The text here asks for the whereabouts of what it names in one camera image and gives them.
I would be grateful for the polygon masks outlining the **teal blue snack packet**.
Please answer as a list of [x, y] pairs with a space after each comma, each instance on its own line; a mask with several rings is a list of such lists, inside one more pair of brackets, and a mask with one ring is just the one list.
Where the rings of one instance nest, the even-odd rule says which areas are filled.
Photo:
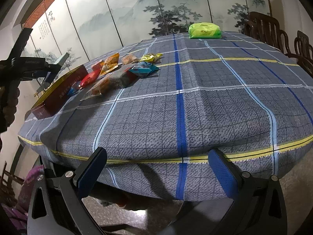
[[156, 65], [146, 61], [140, 61], [129, 69], [130, 72], [139, 77], [147, 77], [158, 70], [159, 68]]

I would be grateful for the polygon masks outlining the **small colourful candy packet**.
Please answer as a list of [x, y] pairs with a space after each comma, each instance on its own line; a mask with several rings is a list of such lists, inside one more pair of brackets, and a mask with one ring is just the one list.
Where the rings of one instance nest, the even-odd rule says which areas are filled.
[[75, 82], [75, 83], [71, 86], [71, 88], [70, 88], [69, 92], [67, 93], [67, 95], [68, 95], [69, 97], [74, 96], [75, 94], [77, 94], [77, 93], [79, 92], [80, 89], [81, 89], [80, 83], [79, 83], [79, 82]]

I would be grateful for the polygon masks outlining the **red gold tin box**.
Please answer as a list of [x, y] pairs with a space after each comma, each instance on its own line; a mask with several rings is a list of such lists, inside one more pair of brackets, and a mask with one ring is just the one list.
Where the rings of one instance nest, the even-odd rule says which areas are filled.
[[84, 79], [85, 76], [87, 76], [87, 70], [84, 65], [64, 74], [34, 104], [31, 108], [32, 114], [36, 119], [54, 116], [68, 100], [67, 94], [72, 85]]

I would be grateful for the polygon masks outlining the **red foil snack bag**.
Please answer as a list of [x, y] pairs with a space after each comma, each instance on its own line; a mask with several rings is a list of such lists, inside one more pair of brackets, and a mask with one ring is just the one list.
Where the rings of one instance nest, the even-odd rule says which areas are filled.
[[88, 85], [92, 84], [100, 75], [101, 69], [94, 70], [91, 73], [87, 74], [82, 81], [79, 83], [79, 88], [85, 88]]

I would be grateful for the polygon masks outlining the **pink red candy packet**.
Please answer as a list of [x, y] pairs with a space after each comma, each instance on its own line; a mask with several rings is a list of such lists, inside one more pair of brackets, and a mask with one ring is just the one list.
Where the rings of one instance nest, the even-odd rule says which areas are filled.
[[104, 61], [101, 60], [101, 61], [98, 61], [98, 62], [96, 62], [95, 64], [93, 64], [93, 65], [91, 66], [91, 69], [92, 69], [93, 71], [98, 71], [98, 70], [101, 71], [103, 65], [104, 65]]

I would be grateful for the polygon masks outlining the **clear orange snack packet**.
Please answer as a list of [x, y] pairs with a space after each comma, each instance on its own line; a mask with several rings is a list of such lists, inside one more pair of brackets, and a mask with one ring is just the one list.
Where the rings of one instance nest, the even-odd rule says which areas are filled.
[[98, 81], [90, 90], [88, 90], [85, 96], [81, 99], [81, 101], [103, 95], [107, 90], [110, 89], [110, 79], [109, 78], [102, 78]]

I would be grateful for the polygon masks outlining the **orange yellow snack bag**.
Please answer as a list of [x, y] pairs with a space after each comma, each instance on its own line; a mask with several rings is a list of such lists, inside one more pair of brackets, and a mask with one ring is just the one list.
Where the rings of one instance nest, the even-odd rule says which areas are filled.
[[100, 76], [104, 76], [118, 67], [119, 53], [109, 56], [103, 63]]

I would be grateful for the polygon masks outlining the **painted folding screen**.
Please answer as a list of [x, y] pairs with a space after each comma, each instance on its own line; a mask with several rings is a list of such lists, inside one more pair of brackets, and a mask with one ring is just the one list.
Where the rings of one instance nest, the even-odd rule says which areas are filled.
[[270, 15], [268, 0], [43, 0], [24, 26], [32, 33], [24, 56], [53, 63], [69, 54], [69, 70], [145, 39], [184, 33], [211, 22], [242, 31], [251, 11]]

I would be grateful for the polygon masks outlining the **dark seaweed snack block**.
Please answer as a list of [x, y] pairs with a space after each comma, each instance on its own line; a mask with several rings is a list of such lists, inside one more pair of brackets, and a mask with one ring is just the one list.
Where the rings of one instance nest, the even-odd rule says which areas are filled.
[[109, 86], [113, 89], [123, 89], [133, 84], [138, 76], [130, 71], [132, 67], [132, 65], [125, 65], [110, 74]]

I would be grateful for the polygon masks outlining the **blue plaid tablecloth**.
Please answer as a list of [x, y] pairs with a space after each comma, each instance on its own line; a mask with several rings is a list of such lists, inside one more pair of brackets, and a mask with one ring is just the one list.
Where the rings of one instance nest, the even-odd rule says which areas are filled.
[[72, 168], [102, 147], [101, 183], [185, 201], [224, 197], [214, 147], [257, 178], [283, 177], [312, 148], [312, 77], [265, 43], [173, 34], [119, 52], [161, 53], [159, 70], [105, 96], [82, 90], [52, 117], [30, 115], [20, 141]]

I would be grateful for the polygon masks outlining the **brown cookie packet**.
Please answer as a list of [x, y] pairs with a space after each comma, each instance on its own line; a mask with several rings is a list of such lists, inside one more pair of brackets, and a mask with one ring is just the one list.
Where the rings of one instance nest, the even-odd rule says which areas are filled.
[[121, 59], [123, 65], [138, 63], [139, 59], [133, 54], [128, 54]]

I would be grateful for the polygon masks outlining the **yellow candy wrapper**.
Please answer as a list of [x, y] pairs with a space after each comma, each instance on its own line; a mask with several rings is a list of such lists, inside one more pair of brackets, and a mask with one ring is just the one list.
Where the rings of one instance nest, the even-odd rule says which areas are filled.
[[145, 54], [143, 55], [139, 61], [145, 61], [148, 63], [155, 63], [162, 57], [161, 53], [156, 53], [156, 54]]

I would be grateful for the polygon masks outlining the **dark wooden chair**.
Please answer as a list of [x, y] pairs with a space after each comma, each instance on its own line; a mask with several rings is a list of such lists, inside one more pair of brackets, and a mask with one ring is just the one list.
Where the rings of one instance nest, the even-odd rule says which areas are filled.
[[280, 29], [280, 24], [274, 17], [259, 12], [250, 12], [244, 26], [244, 34], [280, 50], [289, 58], [300, 59], [292, 54], [287, 33]]
[[297, 31], [297, 37], [294, 40], [294, 50], [297, 64], [312, 76], [312, 45], [309, 42], [309, 37], [300, 30]]

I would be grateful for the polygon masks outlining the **green tissue pack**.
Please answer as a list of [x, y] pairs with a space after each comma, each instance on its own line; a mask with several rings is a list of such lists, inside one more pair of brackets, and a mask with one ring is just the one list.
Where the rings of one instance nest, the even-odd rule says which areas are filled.
[[214, 23], [194, 23], [188, 29], [190, 39], [221, 39], [220, 27]]

